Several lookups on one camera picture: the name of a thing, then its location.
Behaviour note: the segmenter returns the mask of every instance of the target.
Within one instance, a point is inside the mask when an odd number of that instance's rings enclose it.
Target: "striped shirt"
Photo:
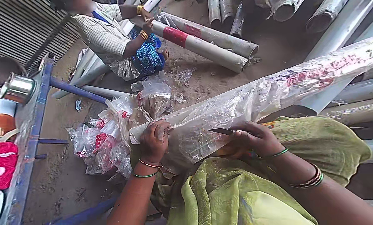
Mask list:
[[[122,20],[120,7],[117,4],[96,3],[95,10],[108,22],[79,14],[71,18],[77,26],[84,42],[102,59],[104,64],[124,80],[132,80],[139,76],[131,58],[123,58],[125,46],[131,40],[119,25]]]

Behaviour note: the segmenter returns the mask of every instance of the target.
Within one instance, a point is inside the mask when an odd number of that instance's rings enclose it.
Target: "dirt ground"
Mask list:
[[[200,4],[196,0],[162,0],[160,7],[165,12],[208,26],[206,0]],[[255,57],[259,57],[261,62],[250,65],[240,74],[171,42],[163,41],[162,48],[167,48],[170,52],[164,69],[169,77],[176,67],[179,70],[198,68],[189,79],[189,86],[173,85],[173,93],[181,92],[186,97],[186,102],[174,104],[174,110],[299,64],[321,37],[321,33],[305,32],[305,23],[316,9],[311,1],[304,1],[295,15],[286,22],[276,22],[272,18],[265,20],[268,10],[253,6],[248,9],[243,38],[259,45]],[[67,80],[82,48],[86,48],[86,45],[82,41],[76,42],[58,61],[53,69],[53,76]],[[130,84],[114,74],[107,74],[94,85],[129,92]],[[68,139],[66,127],[76,127],[104,108],[82,98],[82,110],[77,112],[75,101],[79,99],[78,96],[70,94],[56,100],[51,97],[55,91],[57,90],[52,88],[49,92],[41,138]],[[46,153],[48,157],[35,162],[24,212],[24,224],[45,224],[68,217],[117,196],[121,191],[121,188],[107,182],[103,176],[86,175],[86,165],[72,153],[72,148],[72,144],[39,145],[38,154]]]

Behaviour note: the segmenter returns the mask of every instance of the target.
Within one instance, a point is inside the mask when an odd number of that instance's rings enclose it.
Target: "hand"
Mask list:
[[[147,21],[148,19],[151,19],[153,18],[153,16],[148,12],[146,11],[144,8],[142,9],[142,11],[140,12],[140,15],[143,17],[143,19],[145,21]]]
[[[148,35],[150,35],[153,32],[153,25],[152,21],[154,18],[147,19],[146,22],[142,26],[142,30],[146,32]]]
[[[158,163],[169,147],[168,135],[172,130],[169,122],[164,119],[152,121],[140,136],[142,147],[142,161]]]
[[[254,150],[260,157],[272,156],[285,149],[273,132],[266,126],[251,121],[244,121],[230,127],[230,130],[235,130],[231,135],[234,140],[244,145],[247,149]]]

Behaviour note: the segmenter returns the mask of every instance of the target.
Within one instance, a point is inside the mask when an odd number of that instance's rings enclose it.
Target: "corrugated shutter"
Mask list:
[[[24,66],[28,64],[28,71],[34,70],[47,52],[61,58],[79,37],[70,22],[37,59],[30,62],[64,16],[61,11],[54,12],[47,0],[0,0],[0,57],[12,57]]]

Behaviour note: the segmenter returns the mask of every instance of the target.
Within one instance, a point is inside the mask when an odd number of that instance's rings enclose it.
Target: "plastic waste pile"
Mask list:
[[[127,94],[107,101],[109,109],[91,118],[76,129],[66,128],[74,144],[74,154],[87,165],[86,174],[105,174],[115,170],[129,178],[129,129],[154,120],[171,106],[171,87],[164,74],[151,76],[142,82],[138,95]]]

